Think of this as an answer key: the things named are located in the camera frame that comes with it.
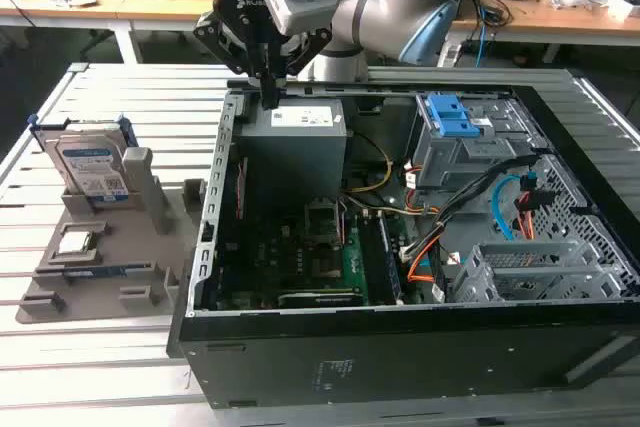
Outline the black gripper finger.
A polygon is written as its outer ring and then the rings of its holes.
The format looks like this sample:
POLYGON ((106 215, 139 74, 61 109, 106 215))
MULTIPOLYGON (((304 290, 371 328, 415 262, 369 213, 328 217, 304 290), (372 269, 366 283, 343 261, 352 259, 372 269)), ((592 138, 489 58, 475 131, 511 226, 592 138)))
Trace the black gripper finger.
POLYGON ((277 34, 272 44, 272 108, 279 105, 281 90, 288 76, 297 76, 332 40, 329 27, 301 34, 277 34))
POLYGON ((235 74, 247 74, 260 88, 262 107, 273 108, 273 76, 258 17, 241 10, 223 18, 212 10, 203 14, 194 29, 199 40, 218 60, 235 74))

